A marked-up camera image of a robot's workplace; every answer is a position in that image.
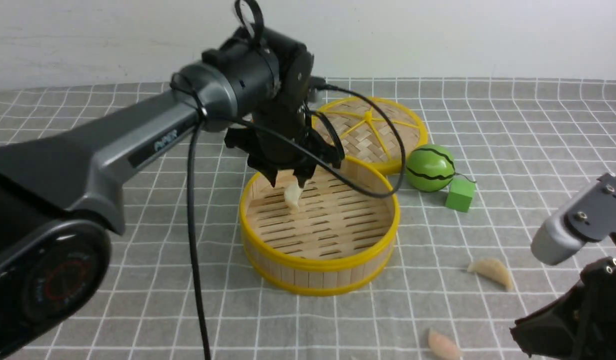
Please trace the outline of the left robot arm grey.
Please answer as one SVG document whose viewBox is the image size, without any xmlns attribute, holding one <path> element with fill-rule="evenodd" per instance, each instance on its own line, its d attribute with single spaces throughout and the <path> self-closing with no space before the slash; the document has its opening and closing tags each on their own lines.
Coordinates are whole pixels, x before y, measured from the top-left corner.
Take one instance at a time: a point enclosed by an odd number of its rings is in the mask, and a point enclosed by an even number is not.
<svg viewBox="0 0 616 360">
<path fill-rule="evenodd" d="M 173 75 L 171 88 L 71 130 L 0 146 L 0 360 L 83 308 L 125 232 L 123 185 L 194 130 L 227 130 L 274 184 L 293 170 L 340 167 L 341 145 L 311 128 L 322 84 L 305 44 L 239 28 Z"/>
</svg>

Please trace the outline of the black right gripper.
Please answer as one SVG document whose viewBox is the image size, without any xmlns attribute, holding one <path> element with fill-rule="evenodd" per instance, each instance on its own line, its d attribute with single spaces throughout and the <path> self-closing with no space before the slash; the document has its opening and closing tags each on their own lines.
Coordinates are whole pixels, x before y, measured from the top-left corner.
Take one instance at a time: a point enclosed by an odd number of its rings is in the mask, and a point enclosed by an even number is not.
<svg viewBox="0 0 616 360">
<path fill-rule="evenodd" d="M 616 259 L 588 264 L 566 293 L 510 328 L 529 357 L 616 360 Z"/>
</svg>

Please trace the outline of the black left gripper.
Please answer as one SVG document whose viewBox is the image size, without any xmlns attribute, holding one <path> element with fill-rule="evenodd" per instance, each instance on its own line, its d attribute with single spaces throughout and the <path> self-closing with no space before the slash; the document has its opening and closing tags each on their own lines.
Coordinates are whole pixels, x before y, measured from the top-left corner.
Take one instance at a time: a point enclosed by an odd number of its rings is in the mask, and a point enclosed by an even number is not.
<svg viewBox="0 0 616 360">
<path fill-rule="evenodd" d="M 255 107 L 255 127 L 230 128 L 225 136 L 228 148 L 248 154 L 248 166 L 276 187 L 281 170 L 293 170 L 300 189 L 314 177 L 315 159 L 340 169 L 342 145 L 331 145 L 312 127 L 308 103 L 314 101 L 315 87 L 324 79 L 312 77 L 314 55 L 305 45 L 295 45 L 279 57 L 280 88 L 270 100 Z"/>
</svg>

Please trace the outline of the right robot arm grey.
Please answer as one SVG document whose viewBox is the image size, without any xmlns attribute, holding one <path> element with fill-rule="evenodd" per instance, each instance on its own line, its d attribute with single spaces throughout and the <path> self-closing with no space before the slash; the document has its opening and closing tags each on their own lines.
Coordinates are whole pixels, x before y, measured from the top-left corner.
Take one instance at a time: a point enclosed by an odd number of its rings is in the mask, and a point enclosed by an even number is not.
<svg viewBox="0 0 616 360">
<path fill-rule="evenodd" d="M 590 182 L 546 219 L 530 244 L 545 265 L 572 258 L 587 244 L 616 247 L 616 174 Z M 526 356 L 616 360 L 616 257 L 587 264 L 567 292 L 516 319 L 511 336 Z"/>
</svg>

